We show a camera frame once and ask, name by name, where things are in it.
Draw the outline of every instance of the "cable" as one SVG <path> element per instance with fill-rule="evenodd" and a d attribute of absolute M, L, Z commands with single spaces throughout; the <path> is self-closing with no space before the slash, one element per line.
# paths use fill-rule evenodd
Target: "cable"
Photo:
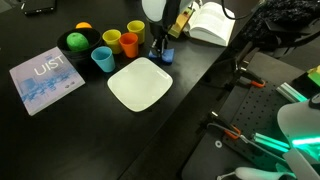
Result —
<path fill-rule="evenodd" d="M 244 16 L 241 16 L 241 17 L 231 17 L 231 16 L 229 16 L 228 15 L 228 13 L 227 13 L 227 11 L 226 11 L 226 8 L 225 8 L 225 6 L 224 6 L 224 0 L 221 0 L 221 6 L 222 6 L 222 11 L 223 11 L 223 13 L 224 13 L 224 15 L 228 18 L 228 19 L 231 19 L 231 20 L 240 20 L 240 19 L 244 19 L 244 18 L 246 18 L 246 17 L 248 17 L 248 16 L 250 16 L 251 14 L 252 14 L 252 12 L 251 13 L 249 13 L 249 14 L 247 14 L 247 15 L 244 15 Z"/>
<path fill-rule="evenodd" d="M 216 124 L 216 123 L 208 123 L 208 124 L 207 124 L 207 128 L 208 128 L 209 126 L 216 126 L 216 127 L 220 128 L 220 129 L 222 129 L 222 130 L 229 131 L 231 134 L 233 134 L 233 135 L 235 135 L 235 136 L 239 137 L 239 138 L 240 138 L 243 142 L 245 142 L 246 144 L 248 144 L 248 143 L 249 143 L 249 144 L 251 144 L 252 146 L 254 146 L 254 147 L 256 147 L 256 148 L 260 149 L 261 151 L 263 151 L 263 152 L 267 153 L 268 155 L 270 155 L 270 156 L 272 156 L 272 157 L 276 158 L 277 160 L 279 160 L 279 161 L 282 161 L 282 162 L 285 162 L 285 163 L 286 163 L 286 160 L 284 160 L 284 159 L 280 158 L 279 156 L 277 156 L 277 155 L 273 154 L 272 152 L 270 152 L 270 151 L 268 151 L 268 150 L 264 149 L 263 147 L 261 147 L 261 146 L 257 145 L 257 144 L 256 144 L 256 143 L 254 143 L 253 141 L 251 141 L 251 140 L 247 139 L 244 135 L 239 135 L 238 133 L 236 133 L 236 132 L 234 132 L 234 131 L 232 131 L 232 130 L 230 130 L 230 129 L 228 129 L 228 128 L 225 128 L 225 127 L 223 127 L 223 126 L 220 126 L 219 124 Z"/>

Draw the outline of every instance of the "blue cup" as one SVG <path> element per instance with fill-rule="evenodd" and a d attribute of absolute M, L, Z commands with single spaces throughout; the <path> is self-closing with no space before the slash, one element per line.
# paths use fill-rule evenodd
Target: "blue cup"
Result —
<path fill-rule="evenodd" d="M 91 58 L 104 72 L 111 72 L 116 67 L 112 55 L 112 50 L 109 47 L 101 46 L 96 48 L 92 51 Z"/>

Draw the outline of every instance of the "green ball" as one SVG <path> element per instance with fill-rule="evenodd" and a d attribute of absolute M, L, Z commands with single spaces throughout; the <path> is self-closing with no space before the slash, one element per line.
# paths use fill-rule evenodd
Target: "green ball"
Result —
<path fill-rule="evenodd" d="M 81 33 L 71 33 L 67 37 L 67 44 L 71 51 L 82 51 L 89 48 L 89 41 Z"/>

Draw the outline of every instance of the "black cable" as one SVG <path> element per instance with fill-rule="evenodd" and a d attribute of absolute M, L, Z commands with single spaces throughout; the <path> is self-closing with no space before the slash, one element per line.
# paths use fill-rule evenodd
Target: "black cable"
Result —
<path fill-rule="evenodd" d="M 249 13 L 249 14 L 247 14 L 247 15 L 244 15 L 244 16 L 241 16 L 241 17 L 230 17 L 229 15 L 228 15 L 228 13 L 226 12 L 226 8 L 225 8 L 225 6 L 224 6 L 224 0 L 221 0 L 221 6 L 222 6 L 222 11 L 223 11 L 223 13 L 224 13 L 224 15 L 228 18 L 228 19 L 231 19 L 231 20 L 240 20 L 240 19 L 244 19 L 244 18 L 246 18 L 246 17 L 248 17 L 248 16 L 250 16 L 251 14 L 252 14 L 252 12 L 251 13 Z"/>

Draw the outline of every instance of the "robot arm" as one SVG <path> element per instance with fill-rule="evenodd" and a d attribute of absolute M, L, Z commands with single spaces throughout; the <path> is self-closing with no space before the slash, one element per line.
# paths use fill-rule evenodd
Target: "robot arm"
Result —
<path fill-rule="evenodd" d="M 154 37 L 152 53 L 162 56 L 167 48 L 168 30 L 185 8 L 194 0 L 142 0 L 142 8 L 149 20 L 150 31 Z"/>

